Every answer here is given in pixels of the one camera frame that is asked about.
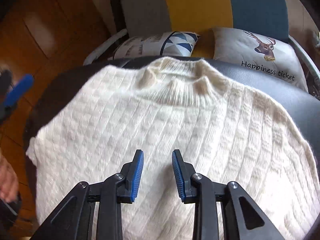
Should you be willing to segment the person's left hand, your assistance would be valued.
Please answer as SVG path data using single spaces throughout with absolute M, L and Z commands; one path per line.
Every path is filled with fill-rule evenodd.
M 6 203 L 14 202 L 18 196 L 18 178 L 11 164 L 1 153 L 0 162 L 0 191 L 1 200 Z

